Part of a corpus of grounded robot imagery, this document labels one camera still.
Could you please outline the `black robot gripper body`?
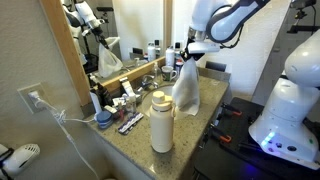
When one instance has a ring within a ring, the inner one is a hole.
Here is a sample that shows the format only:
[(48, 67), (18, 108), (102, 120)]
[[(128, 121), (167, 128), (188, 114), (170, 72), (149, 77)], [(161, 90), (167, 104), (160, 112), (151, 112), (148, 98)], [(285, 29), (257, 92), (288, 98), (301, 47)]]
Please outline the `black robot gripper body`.
[(180, 51), (180, 55), (184, 61), (188, 61), (191, 58), (198, 61), (205, 55), (205, 43), (196, 42), (195, 40), (188, 38), (185, 48)]

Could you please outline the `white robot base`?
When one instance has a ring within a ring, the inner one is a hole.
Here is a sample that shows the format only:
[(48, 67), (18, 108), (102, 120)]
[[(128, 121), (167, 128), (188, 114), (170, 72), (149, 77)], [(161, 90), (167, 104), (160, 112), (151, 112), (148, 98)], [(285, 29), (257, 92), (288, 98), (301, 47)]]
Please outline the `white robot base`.
[(262, 113), (248, 128), (251, 138), (269, 155), (319, 169), (318, 140), (303, 124), (319, 97), (320, 30), (287, 57)]

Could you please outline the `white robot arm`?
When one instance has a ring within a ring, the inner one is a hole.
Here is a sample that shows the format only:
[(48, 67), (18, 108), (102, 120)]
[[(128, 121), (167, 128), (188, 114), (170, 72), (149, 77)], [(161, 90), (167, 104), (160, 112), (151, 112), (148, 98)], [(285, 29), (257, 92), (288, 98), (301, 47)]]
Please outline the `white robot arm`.
[(180, 52), (184, 61), (199, 60), (205, 53), (226, 48), (244, 23), (270, 0), (197, 0), (193, 9), (185, 48)]

